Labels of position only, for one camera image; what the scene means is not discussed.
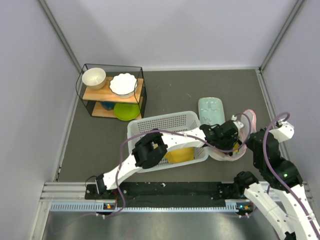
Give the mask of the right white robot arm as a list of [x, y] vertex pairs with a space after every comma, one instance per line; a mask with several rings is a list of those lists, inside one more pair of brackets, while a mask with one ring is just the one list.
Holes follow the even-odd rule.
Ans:
[[233, 192], [247, 198], [263, 214], [280, 240], [318, 240], [320, 225], [308, 202], [302, 177], [297, 167], [282, 157], [281, 142], [291, 139], [294, 127], [285, 120], [275, 129], [252, 133], [246, 143], [253, 153], [253, 165], [278, 196], [279, 206], [249, 171], [234, 178]]

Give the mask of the yellow bra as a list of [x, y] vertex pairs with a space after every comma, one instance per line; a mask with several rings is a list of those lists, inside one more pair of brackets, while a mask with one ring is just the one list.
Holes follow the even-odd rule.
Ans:
[[183, 162], [188, 162], [194, 160], [194, 147], [187, 147], [187, 148], [181, 148], [177, 150], [173, 150], [170, 152], [167, 152], [164, 155], [164, 158], [170, 163], [170, 164], [179, 164]]

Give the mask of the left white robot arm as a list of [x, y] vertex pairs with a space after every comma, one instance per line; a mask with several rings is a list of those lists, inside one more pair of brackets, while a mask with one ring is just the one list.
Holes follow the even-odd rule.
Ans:
[[118, 166], [96, 177], [96, 192], [102, 198], [109, 198], [120, 183], [142, 169], [155, 167], [168, 152], [211, 147], [218, 152], [230, 154], [234, 152], [234, 146], [240, 140], [240, 130], [243, 127], [244, 124], [238, 120], [228, 120], [221, 125], [202, 124], [185, 132], [154, 129], [139, 133], [127, 139], [130, 141], [141, 137], [128, 157], [123, 157], [123, 143], [119, 150]]

